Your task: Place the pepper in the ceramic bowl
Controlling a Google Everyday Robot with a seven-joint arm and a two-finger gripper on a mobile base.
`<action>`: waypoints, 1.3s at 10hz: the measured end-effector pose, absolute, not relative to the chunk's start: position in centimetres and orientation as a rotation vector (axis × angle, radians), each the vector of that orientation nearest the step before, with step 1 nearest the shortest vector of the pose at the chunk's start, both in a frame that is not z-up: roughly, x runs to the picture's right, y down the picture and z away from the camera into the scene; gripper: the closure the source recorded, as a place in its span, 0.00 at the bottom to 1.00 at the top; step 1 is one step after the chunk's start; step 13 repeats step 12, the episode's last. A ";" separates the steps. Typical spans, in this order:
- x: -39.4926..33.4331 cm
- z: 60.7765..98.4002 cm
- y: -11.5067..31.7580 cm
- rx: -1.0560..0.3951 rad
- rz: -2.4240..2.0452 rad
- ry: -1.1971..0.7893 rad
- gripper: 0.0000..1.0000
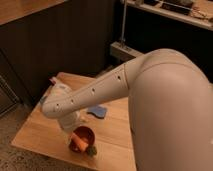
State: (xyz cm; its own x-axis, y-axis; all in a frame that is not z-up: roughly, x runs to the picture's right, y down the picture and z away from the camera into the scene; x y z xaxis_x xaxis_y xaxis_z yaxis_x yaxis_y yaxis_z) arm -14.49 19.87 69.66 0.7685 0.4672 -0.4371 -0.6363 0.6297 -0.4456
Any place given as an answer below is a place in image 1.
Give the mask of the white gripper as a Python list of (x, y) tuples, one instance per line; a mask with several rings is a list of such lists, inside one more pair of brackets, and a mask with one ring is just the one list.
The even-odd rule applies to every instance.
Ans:
[(80, 125), (80, 113), (72, 112), (59, 119), (60, 127), (64, 131), (73, 131)]

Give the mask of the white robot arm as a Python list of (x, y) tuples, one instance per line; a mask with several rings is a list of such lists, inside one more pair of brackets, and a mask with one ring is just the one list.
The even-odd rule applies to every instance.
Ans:
[(137, 171), (213, 171), (213, 86), (176, 50), (146, 53), (75, 91), (56, 82), (42, 113), (68, 132), (74, 112), (124, 97)]

